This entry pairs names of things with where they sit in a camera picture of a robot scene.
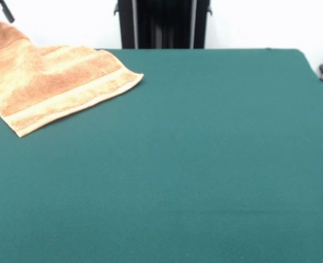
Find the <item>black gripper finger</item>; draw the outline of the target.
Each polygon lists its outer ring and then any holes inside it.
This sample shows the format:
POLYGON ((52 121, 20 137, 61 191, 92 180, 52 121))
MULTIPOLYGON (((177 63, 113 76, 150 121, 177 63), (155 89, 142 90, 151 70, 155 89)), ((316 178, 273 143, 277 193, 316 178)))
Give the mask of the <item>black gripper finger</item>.
POLYGON ((5 0, 0 0, 0 5, 2 7, 3 14, 7 18, 9 23, 13 23, 15 21, 14 16, 12 15, 8 5, 6 4, 5 0))

